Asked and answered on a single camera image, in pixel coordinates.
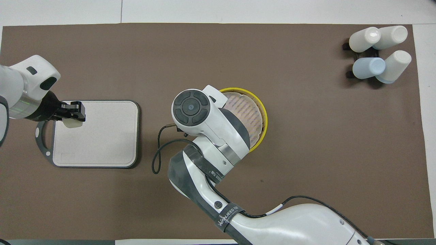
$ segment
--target black control panel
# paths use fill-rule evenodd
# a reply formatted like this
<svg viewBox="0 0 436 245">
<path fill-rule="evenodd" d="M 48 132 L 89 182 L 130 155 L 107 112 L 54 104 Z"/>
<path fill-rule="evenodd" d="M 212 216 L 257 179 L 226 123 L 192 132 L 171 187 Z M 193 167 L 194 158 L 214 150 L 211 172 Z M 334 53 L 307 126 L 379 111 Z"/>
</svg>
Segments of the black control panel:
<svg viewBox="0 0 436 245">
<path fill-rule="evenodd" d="M 211 105 L 207 96 L 198 90 L 186 90 L 174 100 L 173 113 L 185 126 L 195 126 L 206 120 Z"/>
</svg>

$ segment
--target yellow rim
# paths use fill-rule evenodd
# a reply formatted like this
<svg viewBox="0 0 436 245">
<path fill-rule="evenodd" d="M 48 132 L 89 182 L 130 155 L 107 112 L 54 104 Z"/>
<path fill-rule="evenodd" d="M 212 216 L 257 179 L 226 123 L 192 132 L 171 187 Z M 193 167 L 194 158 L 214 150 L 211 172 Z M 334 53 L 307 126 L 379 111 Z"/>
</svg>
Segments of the yellow rim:
<svg viewBox="0 0 436 245">
<path fill-rule="evenodd" d="M 253 94 L 252 92 L 243 89 L 243 88 L 223 88 L 220 90 L 221 93 L 225 93 L 225 92 L 237 92 L 237 93 L 241 93 L 243 95 L 246 95 L 248 97 L 250 97 L 254 103 L 256 103 L 256 105 L 261 109 L 260 110 L 260 114 L 262 116 L 262 131 L 260 133 L 260 137 L 259 140 L 256 142 L 255 145 L 253 145 L 253 147 L 250 149 L 250 152 L 252 152 L 254 149 L 257 148 L 257 146 L 260 145 L 260 143 L 262 142 L 263 138 L 265 137 L 266 134 L 266 129 L 268 128 L 268 116 L 266 114 L 266 109 L 262 104 L 262 101 L 260 101 L 260 99 Z"/>
</svg>

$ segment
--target blue cup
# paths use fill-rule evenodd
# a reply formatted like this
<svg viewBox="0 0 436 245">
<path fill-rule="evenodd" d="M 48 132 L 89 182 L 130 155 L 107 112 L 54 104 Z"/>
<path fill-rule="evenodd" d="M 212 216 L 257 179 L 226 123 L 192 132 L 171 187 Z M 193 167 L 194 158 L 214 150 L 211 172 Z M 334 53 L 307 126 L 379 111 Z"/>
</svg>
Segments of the blue cup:
<svg viewBox="0 0 436 245">
<path fill-rule="evenodd" d="M 353 74 L 358 79 L 370 78 L 385 71 L 386 64 L 382 58 L 360 58 L 353 64 Z"/>
</svg>

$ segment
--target black tape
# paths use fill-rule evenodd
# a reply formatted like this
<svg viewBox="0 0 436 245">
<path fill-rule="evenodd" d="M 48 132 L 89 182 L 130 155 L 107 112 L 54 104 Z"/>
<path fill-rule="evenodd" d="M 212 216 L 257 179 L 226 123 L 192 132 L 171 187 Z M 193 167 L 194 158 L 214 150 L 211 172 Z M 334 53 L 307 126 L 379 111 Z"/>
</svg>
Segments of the black tape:
<svg viewBox="0 0 436 245">
<path fill-rule="evenodd" d="M 215 220 L 215 225 L 222 232 L 224 232 L 225 228 L 233 219 L 233 217 L 242 211 L 244 210 L 239 205 L 235 203 L 229 203 L 222 209 L 221 213 L 218 215 L 217 219 Z"/>
<path fill-rule="evenodd" d="M 9 107 L 7 104 L 7 100 L 2 96 L 0 96 L 0 104 L 4 105 L 4 107 L 6 108 L 6 128 L 4 130 L 3 138 L 2 139 L 0 138 L 0 146 L 1 146 L 4 142 L 4 139 L 6 138 L 7 130 L 9 128 Z"/>
<path fill-rule="evenodd" d="M 189 159 L 209 178 L 218 184 L 224 178 L 224 175 L 208 160 L 206 160 L 195 147 L 187 145 L 183 151 L 189 157 Z"/>
</svg>

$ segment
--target circular button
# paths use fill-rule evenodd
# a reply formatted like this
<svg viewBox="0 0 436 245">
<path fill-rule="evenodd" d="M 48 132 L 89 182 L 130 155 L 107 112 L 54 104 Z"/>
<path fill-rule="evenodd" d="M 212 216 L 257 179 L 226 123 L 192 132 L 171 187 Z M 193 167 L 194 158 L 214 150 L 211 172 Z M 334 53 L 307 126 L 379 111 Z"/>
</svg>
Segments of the circular button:
<svg viewBox="0 0 436 245">
<path fill-rule="evenodd" d="M 187 99 L 182 105 L 182 110 L 186 115 L 195 115 L 200 110 L 200 103 L 196 99 Z"/>
<path fill-rule="evenodd" d="M 214 203 L 214 206 L 215 206 L 215 208 L 220 209 L 220 208 L 222 208 L 222 203 L 220 201 L 216 201 Z"/>
</svg>

